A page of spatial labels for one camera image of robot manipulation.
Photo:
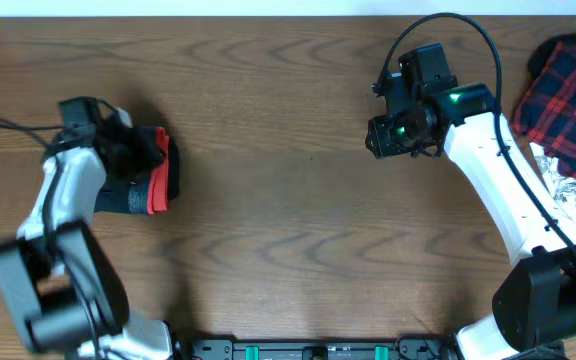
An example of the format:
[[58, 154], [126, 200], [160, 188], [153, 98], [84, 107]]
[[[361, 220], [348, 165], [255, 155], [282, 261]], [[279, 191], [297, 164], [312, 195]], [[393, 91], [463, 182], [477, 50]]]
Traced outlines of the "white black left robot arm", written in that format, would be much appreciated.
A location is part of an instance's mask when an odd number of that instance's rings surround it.
[[156, 130], [128, 114], [66, 115], [45, 144], [44, 180], [16, 237], [0, 244], [0, 292], [31, 353], [68, 359], [172, 359], [161, 320], [131, 310], [125, 289], [94, 237], [98, 203], [113, 186], [165, 164]]

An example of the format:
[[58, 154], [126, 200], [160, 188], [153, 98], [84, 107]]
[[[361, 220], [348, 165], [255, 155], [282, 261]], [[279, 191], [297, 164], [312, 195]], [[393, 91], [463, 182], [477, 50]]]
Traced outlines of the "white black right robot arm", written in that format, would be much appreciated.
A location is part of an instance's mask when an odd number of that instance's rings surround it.
[[466, 176], [501, 234], [512, 266], [492, 312], [454, 335], [445, 359], [556, 356], [576, 336], [576, 224], [550, 197], [481, 83], [388, 73], [373, 86], [386, 112], [368, 123], [377, 158], [436, 148]]

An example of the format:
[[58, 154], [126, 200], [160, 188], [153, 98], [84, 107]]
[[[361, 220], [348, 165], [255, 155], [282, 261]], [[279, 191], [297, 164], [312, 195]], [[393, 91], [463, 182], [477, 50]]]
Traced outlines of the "black leggings red waistband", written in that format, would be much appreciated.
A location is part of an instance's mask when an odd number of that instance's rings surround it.
[[181, 159], [173, 136], [163, 127], [141, 127], [139, 132], [163, 155], [163, 162], [134, 181], [108, 178], [101, 188], [94, 212], [154, 215], [169, 210], [179, 194]]

